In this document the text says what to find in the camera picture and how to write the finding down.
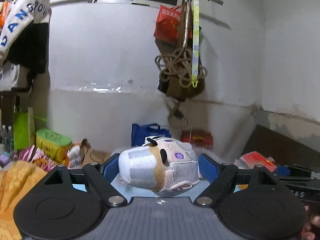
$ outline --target yellow fabric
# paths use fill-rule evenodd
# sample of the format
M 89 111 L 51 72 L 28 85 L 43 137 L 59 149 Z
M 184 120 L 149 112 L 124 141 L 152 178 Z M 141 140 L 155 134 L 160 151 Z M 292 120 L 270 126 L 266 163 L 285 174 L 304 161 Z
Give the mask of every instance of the yellow fabric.
M 0 171 L 0 240 L 20 240 L 13 221 L 17 203 L 47 173 L 38 166 L 18 161 L 8 171 Z

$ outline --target stuffed doll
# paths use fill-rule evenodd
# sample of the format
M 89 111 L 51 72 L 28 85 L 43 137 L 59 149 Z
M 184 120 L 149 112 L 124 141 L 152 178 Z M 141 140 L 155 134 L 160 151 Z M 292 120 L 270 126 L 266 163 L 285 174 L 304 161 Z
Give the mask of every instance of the stuffed doll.
M 147 137 L 141 147 L 119 156 L 120 180 L 133 187 L 173 197 L 199 183 L 198 161 L 191 144 L 166 137 Z

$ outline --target gray ribbed plate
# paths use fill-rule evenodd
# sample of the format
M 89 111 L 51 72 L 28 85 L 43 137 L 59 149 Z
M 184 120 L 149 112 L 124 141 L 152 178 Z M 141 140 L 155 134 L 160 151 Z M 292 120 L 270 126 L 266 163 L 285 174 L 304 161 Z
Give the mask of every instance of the gray ribbed plate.
M 193 205 L 188 197 L 135 197 L 128 206 L 111 208 L 102 222 L 78 240 L 240 240 L 211 208 Z

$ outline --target metal screw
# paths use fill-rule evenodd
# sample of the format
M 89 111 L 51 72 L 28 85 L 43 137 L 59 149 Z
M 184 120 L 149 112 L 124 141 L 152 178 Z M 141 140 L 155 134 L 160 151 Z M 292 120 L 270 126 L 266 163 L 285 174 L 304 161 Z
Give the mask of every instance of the metal screw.
M 121 196 L 113 196 L 113 197 L 110 197 L 108 200 L 111 204 L 116 205 L 116 204 L 121 204 L 124 201 L 124 198 Z
M 209 197 L 200 197 L 200 198 L 197 198 L 197 202 L 200 205 L 206 206 L 212 203 L 212 199 Z

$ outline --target brown bag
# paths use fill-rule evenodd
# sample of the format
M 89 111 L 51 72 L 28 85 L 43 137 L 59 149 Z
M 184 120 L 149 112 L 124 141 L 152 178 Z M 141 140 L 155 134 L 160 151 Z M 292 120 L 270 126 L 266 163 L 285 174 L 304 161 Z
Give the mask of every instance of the brown bag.
M 107 152 L 92 150 L 87 139 L 84 139 L 81 143 L 80 154 L 82 158 L 84 158 L 82 166 L 92 162 L 103 163 L 109 159 L 111 155 Z

